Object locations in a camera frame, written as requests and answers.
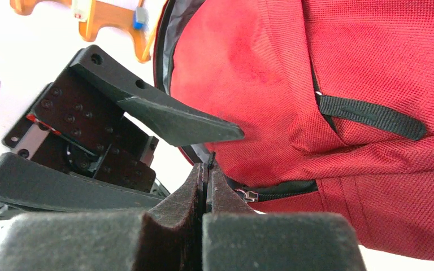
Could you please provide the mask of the red student backpack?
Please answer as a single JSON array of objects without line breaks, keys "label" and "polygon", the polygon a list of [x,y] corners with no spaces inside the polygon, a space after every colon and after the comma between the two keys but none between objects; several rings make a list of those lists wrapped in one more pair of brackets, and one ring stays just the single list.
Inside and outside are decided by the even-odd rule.
[{"label": "red student backpack", "polygon": [[181,152],[249,206],[434,260],[434,1],[168,1],[154,81],[244,131]]}]

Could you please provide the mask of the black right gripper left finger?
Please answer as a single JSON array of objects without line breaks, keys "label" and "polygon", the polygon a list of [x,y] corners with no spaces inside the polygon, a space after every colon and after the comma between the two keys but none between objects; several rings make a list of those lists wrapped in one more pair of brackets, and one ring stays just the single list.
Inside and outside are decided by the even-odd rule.
[{"label": "black right gripper left finger", "polygon": [[201,270],[205,165],[144,213],[144,270]]}]

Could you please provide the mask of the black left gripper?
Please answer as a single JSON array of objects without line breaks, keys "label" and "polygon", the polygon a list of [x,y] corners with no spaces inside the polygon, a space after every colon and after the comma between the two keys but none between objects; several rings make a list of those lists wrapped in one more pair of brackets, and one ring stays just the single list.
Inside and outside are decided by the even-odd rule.
[{"label": "black left gripper", "polygon": [[0,202],[59,212],[156,206],[162,197],[147,193],[158,191],[150,166],[158,140],[123,110],[176,147],[244,138],[237,124],[179,102],[90,45],[4,136],[29,160],[0,156]]}]

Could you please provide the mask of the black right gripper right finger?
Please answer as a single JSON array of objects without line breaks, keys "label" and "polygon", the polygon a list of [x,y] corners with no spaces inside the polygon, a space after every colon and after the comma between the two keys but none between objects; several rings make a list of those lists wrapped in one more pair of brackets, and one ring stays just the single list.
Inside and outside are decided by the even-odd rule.
[{"label": "black right gripper right finger", "polygon": [[256,214],[247,203],[227,184],[220,166],[207,166],[206,212]]}]

